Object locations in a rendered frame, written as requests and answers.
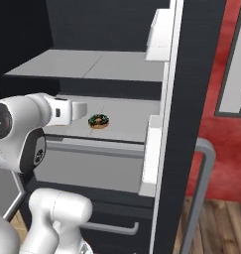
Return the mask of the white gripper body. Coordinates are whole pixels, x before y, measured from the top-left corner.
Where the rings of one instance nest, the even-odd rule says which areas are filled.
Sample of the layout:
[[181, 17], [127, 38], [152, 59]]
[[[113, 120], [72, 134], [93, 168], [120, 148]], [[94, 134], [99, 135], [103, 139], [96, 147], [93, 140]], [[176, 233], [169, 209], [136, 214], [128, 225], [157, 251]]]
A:
[[87, 104], [85, 102], [72, 103], [72, 119], [78, 120], [87, 114]]

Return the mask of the chocolate donut with green sprinkles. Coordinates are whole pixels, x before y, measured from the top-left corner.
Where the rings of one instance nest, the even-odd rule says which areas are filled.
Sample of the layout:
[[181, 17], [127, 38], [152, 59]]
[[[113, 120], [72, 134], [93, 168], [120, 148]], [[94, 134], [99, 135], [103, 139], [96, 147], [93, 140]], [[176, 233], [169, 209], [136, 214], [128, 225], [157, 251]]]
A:
[[95, 114], [88, 119], [88, 125], [92, 129], [103, 129], [109, 124], [109, 118], [104, 114]]

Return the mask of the grey fridge shelf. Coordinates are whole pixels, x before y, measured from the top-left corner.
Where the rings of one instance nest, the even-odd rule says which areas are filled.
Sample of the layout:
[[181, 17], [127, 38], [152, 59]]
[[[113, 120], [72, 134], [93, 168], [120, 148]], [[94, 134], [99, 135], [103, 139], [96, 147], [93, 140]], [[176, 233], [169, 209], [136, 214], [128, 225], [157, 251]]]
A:
[[162, 81], [164, 65], [144, 53], [48, 50], [7, 75]]
[[[87, 115], [68, 126], [45, 127], [47, 134], [144, 142], [150, 116], [160, 112], [160, 102], [157, 100], [67, 95], [61, 95], [60, 98], [86, 102]], [[109, 125], [104, 129], [92, 129], [88, 119], [95, 114], [106, 115]]]

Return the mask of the grey fridge crisper drawer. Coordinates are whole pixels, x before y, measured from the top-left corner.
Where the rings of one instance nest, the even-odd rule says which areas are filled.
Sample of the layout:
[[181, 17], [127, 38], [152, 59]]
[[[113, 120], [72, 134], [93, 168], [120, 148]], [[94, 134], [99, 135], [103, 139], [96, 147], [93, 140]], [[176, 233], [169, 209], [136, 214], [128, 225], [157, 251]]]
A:
[[35, 169], [38, 181], [113, 191], [138, 192], [144, 144], [47, 137], [47, 151]]

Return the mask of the black fridge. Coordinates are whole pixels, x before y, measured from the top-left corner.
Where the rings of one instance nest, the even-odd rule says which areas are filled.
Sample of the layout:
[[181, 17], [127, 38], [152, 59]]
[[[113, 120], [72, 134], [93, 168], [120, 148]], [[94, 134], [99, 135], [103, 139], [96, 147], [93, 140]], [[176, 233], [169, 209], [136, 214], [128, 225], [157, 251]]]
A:
[[[174, 12], [175, 4], [176, 0], [0, 0], [0, 100], [33, 93], [57, 98], [67, 95], [157, 100], [158, 115], [162, 117], [170, 60], [164, 62], [162, 81], [7, 75], [7, 72], [48, 50], [144, 53], [146, 60], [156, 10]], [[44, 128], [46, 142], [48, 136], [133, 142], [51, 135]], [[35, 169], [17, 174], [24, 190], [31, 179], [38, 181]], [[19, 239], [25, 240], [31, 226], [25, 225], [20, 206], [7, 222], [17, 231]]]

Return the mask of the black fridge door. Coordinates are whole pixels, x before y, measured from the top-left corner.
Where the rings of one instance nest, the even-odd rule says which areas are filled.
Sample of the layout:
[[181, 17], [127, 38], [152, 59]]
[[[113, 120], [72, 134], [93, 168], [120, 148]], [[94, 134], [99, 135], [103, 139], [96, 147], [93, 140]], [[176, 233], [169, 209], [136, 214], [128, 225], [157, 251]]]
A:
[[226, 0], [177, 0], [149, 254], [172, 254]]

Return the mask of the black freezer drawer front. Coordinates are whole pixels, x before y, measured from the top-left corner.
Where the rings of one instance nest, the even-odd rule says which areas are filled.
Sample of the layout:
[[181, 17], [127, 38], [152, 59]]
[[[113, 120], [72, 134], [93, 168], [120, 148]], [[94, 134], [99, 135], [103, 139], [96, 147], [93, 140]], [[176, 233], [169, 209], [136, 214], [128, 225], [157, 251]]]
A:
[[28, 208], [31, 193], [38, 188], [52, 188], [79, 193], [88, 197], [93, 204], [90, 222], [132, 229], [136, 222], [138, 230], [133, 235], [81, 229], [84, 239], [95, 254], [149, 254], [154, 199], [141, 197], [136, 193], [118, 190], [75, 187], [31, 179], [26, 185], [26, 197], [20, 206], [27, 228], [31, 226], [31, 212]]

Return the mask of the grey cupboard door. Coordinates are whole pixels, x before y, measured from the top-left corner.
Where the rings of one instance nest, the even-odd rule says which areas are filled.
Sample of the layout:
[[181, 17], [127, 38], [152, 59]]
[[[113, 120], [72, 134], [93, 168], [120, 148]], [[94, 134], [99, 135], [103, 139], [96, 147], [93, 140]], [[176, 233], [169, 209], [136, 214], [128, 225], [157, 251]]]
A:
[[25, 194], [20, 176], [0, 169], [0, 215], [4, 219], [12, 219]]

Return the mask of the grey framed window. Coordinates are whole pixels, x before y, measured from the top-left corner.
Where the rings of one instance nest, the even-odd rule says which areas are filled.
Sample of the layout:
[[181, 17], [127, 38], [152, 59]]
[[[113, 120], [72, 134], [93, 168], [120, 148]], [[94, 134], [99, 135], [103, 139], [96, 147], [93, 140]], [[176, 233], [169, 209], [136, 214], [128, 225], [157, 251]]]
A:
[[215, 115], [241, 118], [241, 7], [222, 79]]

